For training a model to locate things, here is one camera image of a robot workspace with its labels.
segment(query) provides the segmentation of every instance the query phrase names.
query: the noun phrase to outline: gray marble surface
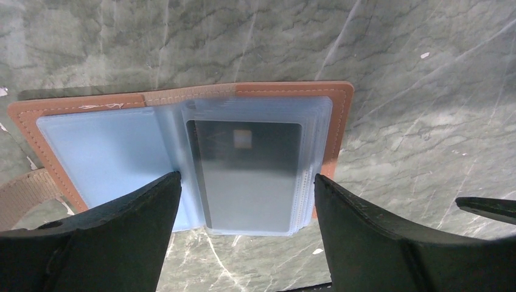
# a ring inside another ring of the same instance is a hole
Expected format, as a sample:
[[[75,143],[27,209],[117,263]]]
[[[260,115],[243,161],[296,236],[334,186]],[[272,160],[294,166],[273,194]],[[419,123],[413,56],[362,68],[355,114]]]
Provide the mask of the gray marble surface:
[[[338,183],[432,228],[515,234],[453,204],[516,200],[515,39],[515,0],[0,0],[0,183],[29,171],[27,157],[40,166],[5,114],[26,96],[348,80],[356,93]],[[61,206],[41,208],[66,214]],[[329,280],[324,253],[312,254],[317,222],[292,238],[200,229],[172,239],[162,292]]]

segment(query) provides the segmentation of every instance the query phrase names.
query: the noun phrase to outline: fabric strap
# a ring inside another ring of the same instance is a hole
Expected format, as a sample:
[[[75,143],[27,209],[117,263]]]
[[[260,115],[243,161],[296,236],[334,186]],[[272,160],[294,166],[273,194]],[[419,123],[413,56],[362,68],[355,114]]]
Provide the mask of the fabric strap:
[[[62,194],[46,169],[21,175],[0,186],[0,231],[11,230],[33,207]]]

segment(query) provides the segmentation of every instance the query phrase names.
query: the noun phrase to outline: wallet stitching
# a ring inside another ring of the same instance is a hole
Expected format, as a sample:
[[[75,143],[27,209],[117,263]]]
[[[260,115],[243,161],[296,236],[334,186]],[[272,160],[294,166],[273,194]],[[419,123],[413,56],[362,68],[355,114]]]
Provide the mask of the wallet stitching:
[[[202,93],[191,93],[191,94],[183,94],[181,96],[169,96],[169,97],[160,97],[156,99],[148,99],[146,102],[154,102],[156,100],[162,101],[162,100],[168,100],[168,99],[177,99],[177,98],[183,98],[183,97],[194,97],[194,96],[205,96],[207,93],[209,94],[218,94],[218,93],[228,93],[228,92],[235,92],[234,89],[232,90],[224,90],[224,91],[209,91],[209,92],[202,92]]]
[[[129,102],[129,103],[124,103],[124,105],[135,105],[135,104],[141,104],[141,105],[145,105],[144,102]],[[74,199],[75,203],[79,206],[81,205],[78,201],[78,199],[75,197],[75,195],[69,190],[69,188],[66,186],[65,182],[63,181],[63,179],[61,178],[61,176],[59,175],[59,173],[57,173],[53,163],[50,161],[50,159],[48,158],[46,152],[41,148],[40,144],[38,143],[38,141],[36,140],[36,138],[34,138],[31,130],[29,129],[29,127],[25,124],[26,121],[23,121],[21,116],[22,114],[25,114],[25,113],[34,113],[34,112],[45,112],[45,111],[52,111],[52,110],[74,110],[74,109],[78,109],[80,107],[76,106],[76,107],[70,107],[70,108],[45,108],[45,109],[35,109],[35,110],[32,110],[32,111],[22,111],[20,113],[18,113],[18,120],[20,121],[20,123],[23,125],[23,127],[25,128],[25,130],[27,131],[27,133],[29,134],[29,137],[32,139],[32,142],[34,142],[34,144],[36,144],[36,146],[40,149],[40,152],[41,154],[43,154],[43,156],[45,157],[46,161],[48,162],[49,166],[51,167],[51,169],[54,171],[55,175],[57,176],[57,178],[59,179],[59,182],[61,182],[61,185],[66,189],[66,191],[68,192],[68,194],[70,195],[70,197],[72,199]]]
[[[333,157],[335,155],[335,147],[337,145],[337,137],[338,137],[338,133],[340,132],[340,125],[342,123],[342,118],[343,118],[343,114],[344,114],[344,108],[346,106],[347,94],[346,94],[345,90],[342,90],[342,89],[239,90],[239,91],[237,91],[237,93],[247,93],[247,92],[314,92],[314,91],[315,92],[317,92],[317,91],[337,91],[337,92],[343,92],[344,93],[344,100],[343,100],[342,105],[341,105],[341,111],[340,111],[340,115],[339,115],[339,121],[338,121],[337,129],[336,129],[336,135],[335,135],[335,138],[333,140],[332,155],[331,155],[331,157]]]

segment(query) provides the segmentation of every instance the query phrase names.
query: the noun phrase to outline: black card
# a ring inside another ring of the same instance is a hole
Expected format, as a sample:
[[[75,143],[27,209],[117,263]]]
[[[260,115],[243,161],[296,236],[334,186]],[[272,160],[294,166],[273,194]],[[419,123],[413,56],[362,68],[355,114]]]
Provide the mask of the black card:
[[[208,228],[287,232],[298,174],[295,123],[187,123]]]

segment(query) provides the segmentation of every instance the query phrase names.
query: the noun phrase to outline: leather cover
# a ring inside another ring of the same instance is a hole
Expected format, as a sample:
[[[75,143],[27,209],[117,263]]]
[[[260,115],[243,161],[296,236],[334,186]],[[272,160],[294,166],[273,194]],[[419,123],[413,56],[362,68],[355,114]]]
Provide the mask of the leather cover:
[[[134,94],[27,100],[9,105],[8,114],[41,159],[49,175],[55,181],[55,185],[70,203],[82,212],[87,210],[87,206],[39,131],[36,125],[39,117],[166,105],[189,99],[209,97],[327,96],[333,102],[333,110],[321,173],[332,177],[344,136],[353,92],[353,86],[349,82],[229,83]]]

